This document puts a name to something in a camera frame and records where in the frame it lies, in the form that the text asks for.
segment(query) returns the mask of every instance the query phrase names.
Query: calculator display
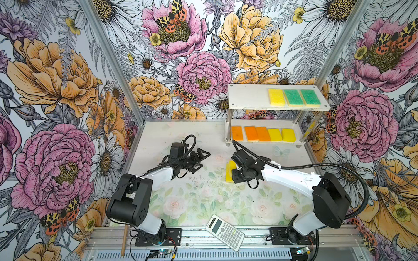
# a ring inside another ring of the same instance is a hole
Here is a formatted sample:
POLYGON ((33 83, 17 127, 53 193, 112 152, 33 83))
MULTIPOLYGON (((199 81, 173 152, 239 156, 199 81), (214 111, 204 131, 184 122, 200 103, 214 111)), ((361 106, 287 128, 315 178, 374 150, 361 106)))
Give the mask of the calculator display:
POLYGON ((218 221, 216 221, 216 224, 215 224, 215 226, 214 226, 214 227, 213 227, 213 229, 212 229, 212 232, 213 232, 213 233, 217 233, 217 232, 218 232, 219 227, 221 226, 221 224, 222 224, 222 221, 218 219, 218 221))

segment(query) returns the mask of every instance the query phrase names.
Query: metal bracket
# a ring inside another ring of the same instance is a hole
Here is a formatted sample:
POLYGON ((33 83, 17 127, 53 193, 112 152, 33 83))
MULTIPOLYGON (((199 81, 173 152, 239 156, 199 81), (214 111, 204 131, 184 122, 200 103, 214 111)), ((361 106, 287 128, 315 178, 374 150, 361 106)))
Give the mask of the metal bracket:
MULTIPOLYGON (((176 243, 176 246, 179 246, 181 243, 181 228, 167 228, 166 236, 171 237, 176 243)), ((137 237, 135 241, 135 246, 155 246, 149 241, 145 241, 145 238, 137 237)), ((159 246, 173 246, 173 242, 166 239, 161 245, 159 246)))
MULTIPOLYGON (((271 243, 273 246, 287 246, 287 245, 294 245, 286 238, 281 238, 280 235, 283 235, 286 231, 284 227, 271 227, 268 229, 270 231, 271 243)), ((310 232, 310 236, 305 236, 298 242, 298 245, 315 245, 316 238, 313 232, 310 232)))

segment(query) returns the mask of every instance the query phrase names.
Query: green sponge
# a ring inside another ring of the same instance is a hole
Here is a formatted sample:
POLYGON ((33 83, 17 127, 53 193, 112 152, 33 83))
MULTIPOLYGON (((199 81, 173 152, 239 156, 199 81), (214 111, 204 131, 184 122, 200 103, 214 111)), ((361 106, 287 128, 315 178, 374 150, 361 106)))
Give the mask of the green sponge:
POLYGON ((316 93, 314 90, 301 90, 301 93, 302 93, 302 99, 307 106, 309 107, 321 106, 321 102, 316 96, 316 93))
POLYGON ((298 90, 285 89, 284 92, 289 107, 303 107, 305 105, 298 90))

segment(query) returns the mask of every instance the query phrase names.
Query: flower bud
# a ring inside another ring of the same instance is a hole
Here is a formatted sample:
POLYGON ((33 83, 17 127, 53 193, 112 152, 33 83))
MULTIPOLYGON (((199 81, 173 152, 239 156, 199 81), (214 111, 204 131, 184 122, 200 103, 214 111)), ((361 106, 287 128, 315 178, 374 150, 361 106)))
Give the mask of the flower bud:
POLYGON ((41 118, 39 113, 35 111, 35 108, 30 105, 20 105, 11 107, 11 109, 25 121, 39 120, 41 118))

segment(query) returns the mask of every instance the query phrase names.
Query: floral wallpaper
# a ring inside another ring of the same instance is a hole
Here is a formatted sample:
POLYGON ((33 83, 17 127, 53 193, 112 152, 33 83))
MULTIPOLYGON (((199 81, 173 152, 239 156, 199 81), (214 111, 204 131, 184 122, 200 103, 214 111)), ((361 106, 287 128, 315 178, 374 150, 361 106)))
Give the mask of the floral wallpaper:
MULTIPOLYGON (((367 181, 368 205, 348 223, 376 261, 418 260, 417 8, 416 1, 370 1, 329 74, 332 110, 309 136, 319 162, 343 164, 367 181)), ((355 177, 324 171, 350 195, 350 211, 357 209, 364 191, 355 177)))
POLYGON ((138 131, 77 4, 0 0, 3 260, 81 260, 138 131))
MULTIPOLYGON (((221 119, 229 83, 315 82, 356 0, 93 2, 145 118, 221 119)), ((375 16, 367 13, 365 21, 375 16)), ((76 26, 88 28, 81 20, 76 26)), ((322 89, 326 95, 329 85, 322 89)), ((236 110, 233 116, 295 114, 236 110)))

